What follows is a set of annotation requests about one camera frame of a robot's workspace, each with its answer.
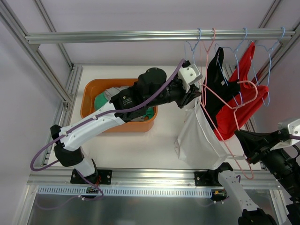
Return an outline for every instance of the red shirt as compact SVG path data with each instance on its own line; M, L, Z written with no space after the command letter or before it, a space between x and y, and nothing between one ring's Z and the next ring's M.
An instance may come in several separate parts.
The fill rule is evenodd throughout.
M242 58L239 62L239 74L240 74L240 81L248 80L248 72L251 68L251 58L253 58L255 51L255 44L252 43L250 47L246 50ZM229 81L233 82L238 80L238 71L237 69L234 71L233 75L230 77ZM258 95L257 98L245 106L239 108L235 114L237 117L237 121L239 124L239 128L241 128L256 112L256 110L263 104L262 98L265 100L268 96L269 88L263 85L257 86ZM241 83L240 84L240 92L242 95L243 103L250 101L255 97L255 89L249 83ZM240 95L238 94L235 97L238 104L241 104ZM234 99L228 102L228 105L231 107L236 107L236 102ZM222 107L219 113L216 115L217 119L217 129L224 138L224 140L229 139L234 135L234 131L237 130L234 115L234 110L228 108L226 105ZM221 140L219 134L216 130L214 130L215 135L219 140Z

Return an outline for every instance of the white cloth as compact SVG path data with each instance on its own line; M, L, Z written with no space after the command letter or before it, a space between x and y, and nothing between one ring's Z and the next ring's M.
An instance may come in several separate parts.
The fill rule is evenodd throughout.
M175 142L178 158L193 169L217 169L226 158L231 157L215 136L204 112L195 107L186 110L185 124Z

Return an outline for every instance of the black mounting bracket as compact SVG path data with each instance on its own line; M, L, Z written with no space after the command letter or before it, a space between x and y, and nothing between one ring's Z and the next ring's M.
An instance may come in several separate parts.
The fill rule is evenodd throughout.
M102 170L102 169L97 169L98 176L100 176L100 181L99 185L101 184L106 184L110 185L112 182L112 175L113 171L112 170ZM71 184L86 184L86 182L79 176L76 170L72 171L72 176L71 176Z
M216 170L194 172L195 186L221 187L222 185L218 181L218 175L225 170L233 171L233 168L229 163L222 163Z

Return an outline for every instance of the pink hanger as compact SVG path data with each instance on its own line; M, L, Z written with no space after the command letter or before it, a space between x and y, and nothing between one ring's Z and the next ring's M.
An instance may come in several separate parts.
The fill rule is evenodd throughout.
M246 105L246 104L248 104L248 103L250 103L250 102L253 102L253 101L257 98L258 90L257 90L256 85L255 85L253 82L251 82L251 81L239 81L239 82L237 82L237 83L249 83L249 84L251 84L251 85L254 87L254 89L255 89L255 96L254 96L253 99L251 99L251 100L249 100L249 101L247 101L247 102L245 102L245 103L243 103L243 104L241 104L241 105L239 105L239 106L236 106L236 107L231 107L230 105L228 105L228 104L227 104L227 103L226 103L219 95L217 95L217 94L216 94L212 89L210 89L207 85L205 85L205 84L200 84L200 85L202 85L202 86L204 86L205 88L207 88L211 93L213 93L217 98L219 98L220 101L223 102L227 107L229 107L229 108L232 109L232 110L234 109L233 115L234 115L235 124L236 124L236 126L237 126L237 129L240 130L235 112L236 112L239 108L243 107L244 105ZM218 129L217 129L216 125L214 124L214 122L212 121L210 115L207 113L204 104L203 104L202 102L200 102L200 105L202 106L202 108L203 108L203 110L205 111L206 115L209 117L209 119L210 119L212 125L214 126L215 130L217 131L217 133L218 133L219 136L221 137L221 139L222 139L224 145L226 146L226 148L228 149L228 151L230 152L231 156L232 156L233 159L234 159L234 157L236 157L236 156L233 154L233 152L230 150L229 146L226 144L224 138L222 137L222 135L221 135L220 132L218 131ZM248 163L248 166L249 166L250 171L251 171L251 175L252 175L251 178L248 177L248 176L245 174L245 172L244 172L244 170L241 168L239 162L238 162L236 159L234 159L234 161L236 162L236 164L238 165L239 169L241 170L241 172L243 173L243 175L244 175L247 179L249 179L249 180L253 180L253 179L254 179L253 170L252 170L251 165L249 164L248 161L246 161L246 162Z
M209 46L208 49L206 49L206 46L205 46L205 43L203 41L201 41L203 43L203 46L204 46L204 49L206 51L206 77L205 77L205 85L207 85L207 69L208 69L208 56L209 56L209 53L210 53L210 48L212 47L212 44L214 43L215 41L215 38L216 38L216 30L213 28L212 29L214 31L214 38ZM202 87L202 93L205 93L205 99L202 98L202 103L204 104L204 106L206 106L206 87Z

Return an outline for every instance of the orange plastic tub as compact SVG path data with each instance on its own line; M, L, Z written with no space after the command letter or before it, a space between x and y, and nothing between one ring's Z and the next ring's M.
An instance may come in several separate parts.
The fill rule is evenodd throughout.
M97 95L102 93L108 88L121 87L121 86L132 86L133 83L137 81L135 79L96 79L89 82L85 89L81 103L80 115L84 118L92 114L94 109L94 100ZM154 119L158 114L158 107L153 108L154 116L150 120L145 120L141 122L128 122L117 127L108 129L105 132L147 132L154 124Z

